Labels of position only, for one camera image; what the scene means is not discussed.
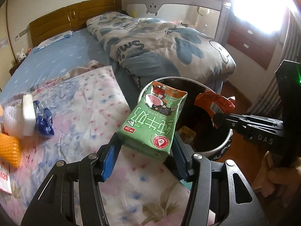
drawer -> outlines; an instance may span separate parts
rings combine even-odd
[[[249,58],[253,59],[262,68],[267,70],[273,54],[269,54],[251,40],[237,34],[234,31],[230,31],[227,43],[247,55]]]
[[[259,30],[257,27],[251,25],[245,20],[241,20],[234,16],[231,30],[239,35],[244,36],[258,46],[262,47],[267,53],[274,53],[276,47],[276,39],[273,35],[269,35]]]

blue bed sheet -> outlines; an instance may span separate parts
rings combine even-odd
[[[133,109],[139,95],[133,78],[109,57],[86,28],[37,52],[33,49],[6,83],[0,94],[0,103],[3,104],[14,95],[40,82],[63,76],[77,66],[84,66],[90,60],[113,67],[116,80],[130,108]]]

yellow mesh sponge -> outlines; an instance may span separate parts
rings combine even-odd
[[[0,157],[18,168],[21,163],[21,141],[0,133]]]

white plush bunny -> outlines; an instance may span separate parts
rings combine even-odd
[[[21,62],[22,59],[26,58],[26,55],[24,53],[24,49],[22,48],[21,52],[17,52],[17,56],[19,56],[18,61]]]

blue gripper pad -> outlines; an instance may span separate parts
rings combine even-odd
[[[117,136],[117,133],[113,135],[112,139],[107,145],[110,147],[106,158],[103,161],[103,171],[101,174],[101,178],[104,182],[111,176],[121,149],[121,142]]]
[[[184,144],[180,135],[175,132],[171,150],[181,178],[183,178],[185,182],[191,182],[190,179],[194,175],[192,169],[192,155],[194,151],[192,147]]]

